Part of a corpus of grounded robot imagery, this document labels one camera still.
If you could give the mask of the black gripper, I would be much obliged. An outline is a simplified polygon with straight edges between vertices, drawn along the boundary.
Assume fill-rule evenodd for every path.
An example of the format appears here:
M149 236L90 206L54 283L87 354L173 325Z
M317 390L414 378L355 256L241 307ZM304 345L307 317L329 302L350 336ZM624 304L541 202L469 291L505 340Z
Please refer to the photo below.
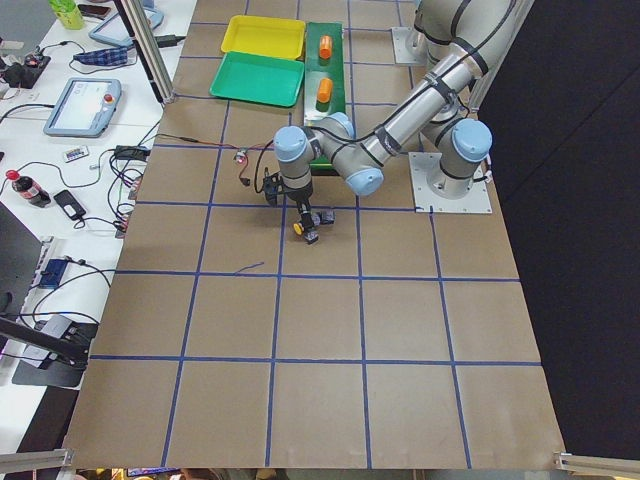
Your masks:
M293 188L284 183L284 179L279 172L270 174L268 170L265 170L262 181L262 192L270 206L278 205L279 196L286 196L294 201L298 205L302 230L311 229L311 207L309 200L313 195L312 181L309 181L303 187Z

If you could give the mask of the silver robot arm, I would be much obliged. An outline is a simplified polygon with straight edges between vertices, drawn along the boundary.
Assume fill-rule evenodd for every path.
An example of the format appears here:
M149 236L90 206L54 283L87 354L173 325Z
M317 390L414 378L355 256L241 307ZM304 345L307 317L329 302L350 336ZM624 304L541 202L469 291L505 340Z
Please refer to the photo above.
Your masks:
M461 198L492 145L488 127L462 118L458 94L482 78L507 51L514 33L513 1L420 1L413 31L426 43L429 67L423 80L370 133L356 137L349 117L337 112L312 126L285 126L274 136L279 172L267 174L261 188L267 202L279 197L295 202L298 232L314 242L325 222L312 212L311 163L326 157L357 196L368 196L383 183L383 168L406 142L421 133L438 147L441 160L433 174L445 198Z

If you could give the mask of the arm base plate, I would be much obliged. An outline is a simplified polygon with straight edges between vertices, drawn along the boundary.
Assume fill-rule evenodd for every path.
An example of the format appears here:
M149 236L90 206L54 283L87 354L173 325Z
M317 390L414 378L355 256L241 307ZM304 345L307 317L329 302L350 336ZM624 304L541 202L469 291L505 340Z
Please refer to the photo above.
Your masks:
M441 153L409 153L415 210L420 213L491 214L482 168L477 166L468 179L453 179L441 170L441 156Z
M425 66L428 63L426 37L413 27L393 27L391 38L395 63L405 66Z

